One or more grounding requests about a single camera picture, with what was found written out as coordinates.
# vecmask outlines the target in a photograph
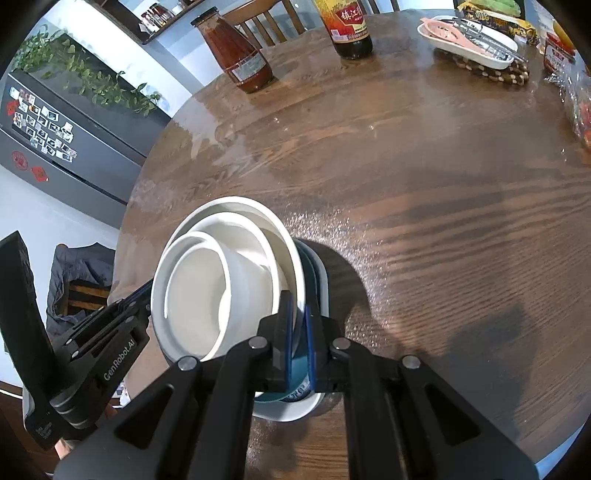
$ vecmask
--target green vine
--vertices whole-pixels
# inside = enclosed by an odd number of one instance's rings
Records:
[[[62,42],[56,41],[56,32],[50,35],[47,31],[41,31],[27,38],[19,48],[15,56],[15,69],[25,72],[35,71],[47,65],[61,71],[75,72],[82,80],[82,87],[78,94],[92,94],[92,103],[108,106],[113,103],[133,109],[136,113],[147,116],[158,105],[161,99],[159,93],[144,95],[141,91],[146,83],[138,85],[133,90],[125,90],[119,85],[119,77],[125,72],[117,73],[115,78],[103,72],[93,72],[86,66],[89,56],[86,50],[77,48],[69,39]],[[55,75],[53,70],[45,72],[41,78],[48,79]],[[69,82],[64,85],[64,90],[70,87]]]

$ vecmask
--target metal tongs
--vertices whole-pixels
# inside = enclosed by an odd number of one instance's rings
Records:
[[[527,64],[527,59],[525,57],[522,57],[516,51],[511,50],[505,44],[495,40],[490,35],[485,34],[483,32],[483,25],[459,17],[446,18],[441,21],[456,27],[466,38],[470,41],[476,41],[478,46],[482,46],[488,53],[493,54],[493,56],[497,56],[498,58],[498,53],[501,53],[507,57],[513,57],[520,63]]]

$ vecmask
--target black bottle cap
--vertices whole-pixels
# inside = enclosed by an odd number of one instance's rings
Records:
[[[199,15],[195,20],[191,22],[191,25],[196,27],[204,20],[207,20],[209,17],[214,16],[217,13],[217,7],[211,7],[209,10],[205,10],[201,15]]]

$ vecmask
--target bottle label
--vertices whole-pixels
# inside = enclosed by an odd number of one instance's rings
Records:
[[[228,73],[234,75],[239,82],[245,82],[250,77],[259,73],[267,64],[265,57],[257,50],[245,59],[242,59],[232,67],[226,69]]]
[[[350,43],[369,36],[356,0],[314,0],[326,30],[335,43]]]

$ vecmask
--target gray cloth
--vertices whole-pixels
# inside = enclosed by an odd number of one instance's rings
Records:
[[[88,247],[68,248],[58,245],[53,255],[49,293],[47,295],[47,334],[55,338],[69,330],[86,313],[81,310],[75,315],[57,313],[57,307],[64,296],[64,286],[73,280],[85,280],[101,287],[113,283],[115,250],[94,244]]]

